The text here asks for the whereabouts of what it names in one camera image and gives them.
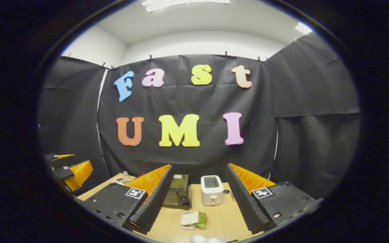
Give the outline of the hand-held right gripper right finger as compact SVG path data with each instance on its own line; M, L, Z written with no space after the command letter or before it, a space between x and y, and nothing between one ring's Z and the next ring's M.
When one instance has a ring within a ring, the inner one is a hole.
M321 201L288 181L273 183L231 163L226 166L226 180L252 234L289 223Z

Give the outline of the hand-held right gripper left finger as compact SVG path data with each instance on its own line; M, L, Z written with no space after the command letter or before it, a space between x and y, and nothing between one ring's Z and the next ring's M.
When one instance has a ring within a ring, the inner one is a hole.
M167 164L124 185L111 182L79 203L116 228L147 234L164 203L174 177Z

